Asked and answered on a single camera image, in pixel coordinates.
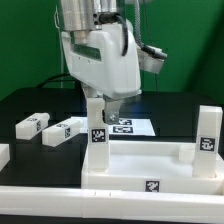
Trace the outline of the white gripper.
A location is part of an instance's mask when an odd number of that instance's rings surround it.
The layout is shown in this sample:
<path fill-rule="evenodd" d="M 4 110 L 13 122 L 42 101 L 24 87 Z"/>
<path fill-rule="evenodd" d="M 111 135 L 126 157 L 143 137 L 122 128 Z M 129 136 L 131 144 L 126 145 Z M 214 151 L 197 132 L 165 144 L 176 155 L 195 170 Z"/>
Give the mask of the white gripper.
<path fill-rule="evenodd" d="M 120 24 L 105 24 L 101 30 L 91 31 L 88 34 L 86 48 L 97 49 L 100 52 L 100 59 L 76 53 L 68 32 L 62 33 L 62 43 L 69 73 L 83 82 L 82 90 L 85 98 L 98 98 L 97 91 L 106 95 L 103 97 L 105 101 L 103 120 L 108 125 L 117 124 L 122 101 L 114 99 L 135 96 L 141 86 L 133 34 L 128 32 L 128 51 L 125 56 L 122 55 L 124 44 Z"/>

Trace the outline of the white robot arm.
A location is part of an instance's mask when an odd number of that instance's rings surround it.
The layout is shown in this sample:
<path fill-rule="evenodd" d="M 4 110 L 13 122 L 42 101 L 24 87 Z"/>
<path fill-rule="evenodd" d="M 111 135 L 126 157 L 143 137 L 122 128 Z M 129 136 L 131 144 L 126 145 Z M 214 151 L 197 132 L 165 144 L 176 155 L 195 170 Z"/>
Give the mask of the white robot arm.
<path fill-rule="evenodd" d="M 100 92 L 107 124 L 119 121 L 122 100 L 140 90 L 135 39 L 120 0 L 56 0 L 56 18 L 68 71 Z"/>

